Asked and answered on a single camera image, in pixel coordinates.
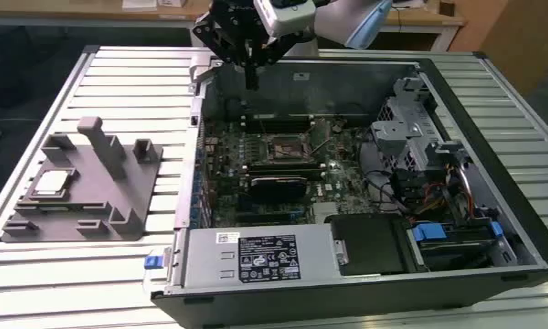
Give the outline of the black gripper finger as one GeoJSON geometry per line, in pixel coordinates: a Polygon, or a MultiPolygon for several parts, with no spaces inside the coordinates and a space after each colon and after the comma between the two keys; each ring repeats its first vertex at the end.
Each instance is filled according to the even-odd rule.
{"type": "Polygon", "coordinates": [[[205,12],[193,25],[193,35],[222,62],[234,64],[243,73],[245,88],[250,89],[250,56],[245,46],[242,21],[229,12],[205,12]]]}
{"type": "Polygon", "coordinates": [[[275,38],[271,42],[253,40],[250,42],[250,89],[258,89],[257,69],[273,65],[297,44],[297,35],[287,34],[275,38]]]}

